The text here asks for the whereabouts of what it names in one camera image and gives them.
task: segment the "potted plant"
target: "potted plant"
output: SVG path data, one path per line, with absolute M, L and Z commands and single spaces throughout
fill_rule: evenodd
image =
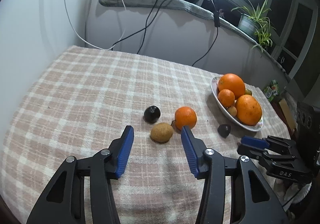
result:
M 263 14 L 267 11 L 271 10 L 270 8 L 267 8 L 268 0 L 264 0 L 263 5 L 256 7 L 256 9 L 253 7 L 252 3 L 247 0 L 251 8 L 247 8 L 246 6 L 242 7 L 236 7 L 233 8 L 231 11 L 234 10 L 243 10 L 245 13 L 241 13 L 241 18 L 239 21 L 238 28 L 241 29 L 243 32 L 248 34 L 253 39 L 256 39 L 256 31 L 259 30 L 260 27 L 263 27 L 266 24 L 270 24 L 270 20 L 268 17 L 264 17 Z
M 271 33 L 270 33 L 270 24 L 267 23 L 261 26 L 260 29 L 256 29 L 254 33 L 258 38 L 258 44 L 255 44 L 254 47 L 260 47 L 261 52 L 263 52 L 266 47 L 272 47 Z

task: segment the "blue gripper pad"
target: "blue gripper pad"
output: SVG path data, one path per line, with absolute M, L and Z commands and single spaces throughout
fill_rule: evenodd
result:
M 254 137 L 244 136 L 241 138 L 241 144 L 257 147 L 260 149 L 268 149 L 269 144 L 266 140 L 261 140 Z
M 130 125 L 127 125 L 124 129 L 123 134 L 120 137 L 120 140 L 122 141 L 122 145 L 118 153 L 117 167 L 115 171 L 115 176 L 117 178 L 121 177 L 121 175 L 124 173 L 125 167 L 127 166 L 129 154 L 133 144 L 133 139 L 134 139 L 133 127 Z
M 201 139 L 196 139 L 189 126 L 184 126 L 181 131 L 181 141 L 186 153 L 191 173 L 197 179 L 202 179 L 203 173 L 207 172 L 208 167 L 204 167 L 203 151 L 207 148 Z

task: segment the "bowl of fruit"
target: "bowl of fruit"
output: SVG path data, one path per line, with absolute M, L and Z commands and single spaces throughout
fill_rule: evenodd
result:
M 211 80 L 211 89 L 222 113 L 235 124 L 252 132 L 263 126 L 262 108 L 235 74 L 225 74 Z

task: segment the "white bowl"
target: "white bowl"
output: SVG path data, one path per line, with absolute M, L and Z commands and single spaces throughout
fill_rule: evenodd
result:
M 263 126 L 263 117 L 261 117 L 260 121 L 255 125 L 255 126 L 250 126 L 250 125 L 245 125 L 243 123 L 241 123 L 239 121 L 239 119 L 237 117 L 233 117 L 231 116 L 228 111 L 223 107 L 223 105 L 220 103 L 220 101 L 218 100 L 218 93 L 217 93 L 217 89 L 218 89 L 218 82 L 219 82 L 220 77 L 214 77 L 213 79 L 211 79 L 211 89 L 214 95 L 214 98 L 216 99 L 218 106 L 221 110 L 221 112 L 226 116 L 226 118 L 228 118 L 230 121 L 234 122 L 235 124 L 241 126 L 244 129 L 247 129 L 249 131 L 252 132 L 258 132 L 261 130 L 262 126 Z

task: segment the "checkered cloth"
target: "checkered cloth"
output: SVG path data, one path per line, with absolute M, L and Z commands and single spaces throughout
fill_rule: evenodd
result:
M 198 117 L 195 137 L 224 156 L 239 157 L 237 142 L 243 135 L 289 138 L 262 91 L 249 85 L 262 106 L 262 130 L 254 134 L 228 121 L 210 88 L 214 76 L 142 55 L 71 47 L 33 84 L 14 114 L 0 158 L 1 196 L 26 223 L 66 157 L 90 157 L 132 125 L 127 168 L 121 179 L 112 181 L 121 223 L 195 223 L 204 181 L 190 173 L 179 134 L 166 144 L 150 139 L 152 125 L 142 119 L 148 106 L 158 106 L 159 122 L 169 124 L 177 108 L 192 107 Z M 225 123 L 232 130 L 223 139 L 217 128 Z M 86 222 L 92 223 L 88 183 L 86 179 L 85 212 Z M 226 183 L 224 222 L 229 223 L 231 188 L 228 179 Z

